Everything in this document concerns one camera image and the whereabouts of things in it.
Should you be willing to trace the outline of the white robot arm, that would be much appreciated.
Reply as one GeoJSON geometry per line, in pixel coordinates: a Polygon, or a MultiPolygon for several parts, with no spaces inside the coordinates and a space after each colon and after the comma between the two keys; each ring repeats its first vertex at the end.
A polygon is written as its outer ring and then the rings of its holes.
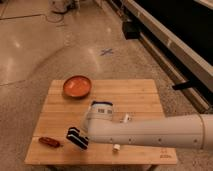
{"type": "Polygon", "coordinates": [[[213,115],[194,114],[160,119],[113,121],[113,104],[93,101],[83,129],[96,143],[213,150],[213,115]]]}

